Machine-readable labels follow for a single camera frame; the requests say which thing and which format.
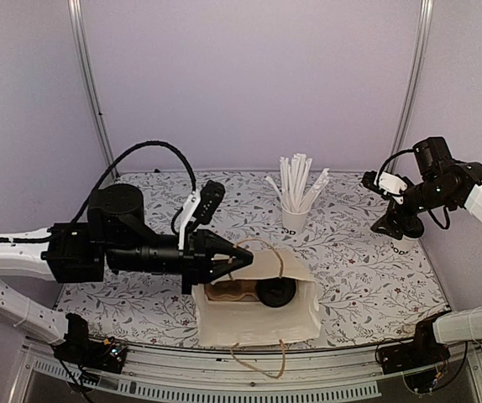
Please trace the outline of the white paper coffee cup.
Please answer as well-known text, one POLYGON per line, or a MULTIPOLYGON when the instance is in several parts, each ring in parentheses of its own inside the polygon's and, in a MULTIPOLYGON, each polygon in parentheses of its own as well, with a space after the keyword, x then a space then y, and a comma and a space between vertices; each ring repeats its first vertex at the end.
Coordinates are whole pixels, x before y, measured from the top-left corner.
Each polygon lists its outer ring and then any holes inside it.
POLYGON ((410 238, 402 238, 400 240, 392 239, 390 241, 390 248, 391 250, 400 256, 408 254, 413 246, 415 245, 416 240, 410 238))

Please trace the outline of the brown cardboard cup carrier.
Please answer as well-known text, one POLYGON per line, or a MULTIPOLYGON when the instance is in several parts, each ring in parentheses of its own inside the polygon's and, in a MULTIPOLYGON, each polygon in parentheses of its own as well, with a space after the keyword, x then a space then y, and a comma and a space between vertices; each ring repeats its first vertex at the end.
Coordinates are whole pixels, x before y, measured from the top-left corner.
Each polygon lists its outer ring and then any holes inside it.
POLYGON ((257 280, 228 280, 204 285, 209 301, 248 302, 257 301, 257 280))

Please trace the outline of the cream paper bag with handles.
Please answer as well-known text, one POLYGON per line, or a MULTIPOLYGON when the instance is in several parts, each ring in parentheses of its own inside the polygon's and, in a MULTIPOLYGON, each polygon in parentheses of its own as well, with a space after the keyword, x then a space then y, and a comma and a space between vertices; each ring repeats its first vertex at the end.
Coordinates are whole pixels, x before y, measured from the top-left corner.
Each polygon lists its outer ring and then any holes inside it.
POLYGON ((286 371, 286 346, 317 339, 321 333, 317 284, 310 270, 289 249, 278 249, 261 238, 246 238, 265 246, 253 263, 193 288, 198 345, 227 348, 232 359, 270 379, 286 371), (242 347, 278 346, 280 369, 272 374, 236 356, 242 347))

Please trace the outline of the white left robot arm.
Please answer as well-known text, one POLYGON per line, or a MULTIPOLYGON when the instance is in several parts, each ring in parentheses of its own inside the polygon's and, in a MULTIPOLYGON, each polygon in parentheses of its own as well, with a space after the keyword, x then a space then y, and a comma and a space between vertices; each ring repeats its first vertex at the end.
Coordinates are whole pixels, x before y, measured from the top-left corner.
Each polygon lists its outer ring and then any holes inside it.
POLYGON ((144 196, 136 186, 111 185, 92 192, 86 222, 56 223, 50 228, 0 236, 0 314, 37 338, 65 351, 79 364, 97 357, 86 320, 52 311, 11 289, 5 277, 28 277, 58 284, 101 282, 104 270, 178 275, 181 291, 191 292, 253 263, 207 224, 221 203, 224 188, 209 181, 193 191, 181 209, 177 235, 158 234, 145 224, 144 196))

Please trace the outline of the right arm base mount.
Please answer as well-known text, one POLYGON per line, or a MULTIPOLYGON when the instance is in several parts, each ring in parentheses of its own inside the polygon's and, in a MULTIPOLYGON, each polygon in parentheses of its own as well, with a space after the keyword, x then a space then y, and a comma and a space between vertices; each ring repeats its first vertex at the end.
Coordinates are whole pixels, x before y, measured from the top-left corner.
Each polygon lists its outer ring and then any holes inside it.
POLYGON ((436 341, 434 322, 446 311, 431 315, 415 325, 413 339, 410 342, 398 341, 387 347, 380 345, 375 350, 375 361, 384 374, 402 373, 425 366, 442 364, 442 369, 431 368, 426 372, 410 374, 405 377, 406 386, 415 393, 433 392, 447 368, 450 352, 445 344, 436 341))

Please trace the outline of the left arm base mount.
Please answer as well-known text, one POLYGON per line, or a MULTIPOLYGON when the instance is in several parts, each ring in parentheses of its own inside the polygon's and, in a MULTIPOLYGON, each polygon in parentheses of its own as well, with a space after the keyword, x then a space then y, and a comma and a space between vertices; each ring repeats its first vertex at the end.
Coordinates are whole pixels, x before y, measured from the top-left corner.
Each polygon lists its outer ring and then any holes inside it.
POLYGON ((63 343, 53 347, 54 357, 85 369, 121 374, 127 358, 127 346, 115 337, 101 341, 89 337, 88 322, 74 313, 65 315, 68 328, 63 343))

